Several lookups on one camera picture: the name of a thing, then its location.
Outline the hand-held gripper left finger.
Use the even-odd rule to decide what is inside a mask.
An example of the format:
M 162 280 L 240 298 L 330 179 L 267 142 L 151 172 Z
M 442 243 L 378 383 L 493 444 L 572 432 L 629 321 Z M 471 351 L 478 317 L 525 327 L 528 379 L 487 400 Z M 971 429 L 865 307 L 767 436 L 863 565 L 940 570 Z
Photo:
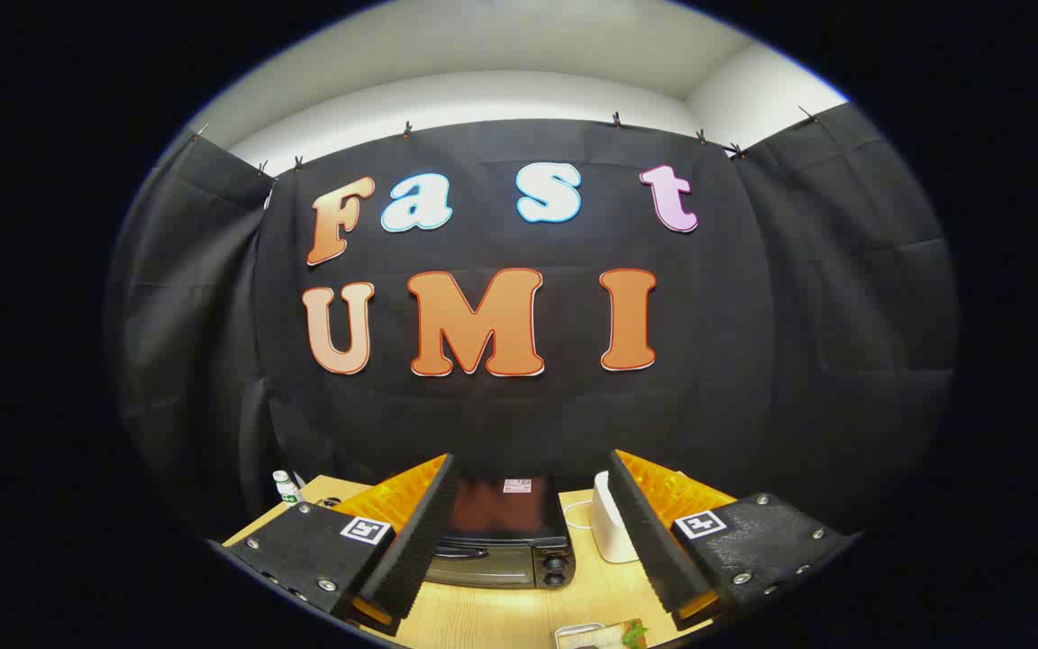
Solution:
M 456 501 L 449 453 L 378 485 L 320 476 L 214 550 L 260 586 L 350 632 L 397 636 Z

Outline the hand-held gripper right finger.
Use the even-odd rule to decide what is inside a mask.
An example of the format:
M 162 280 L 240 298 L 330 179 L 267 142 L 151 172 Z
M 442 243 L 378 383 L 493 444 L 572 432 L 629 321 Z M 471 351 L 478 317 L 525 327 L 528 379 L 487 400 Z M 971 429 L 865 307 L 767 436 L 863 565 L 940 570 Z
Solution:
M 678 631 L 765 609 L 862 538 L 769 492 L 734 498 L 622 449 L 609 453 L 608 474 L 647 579 Z

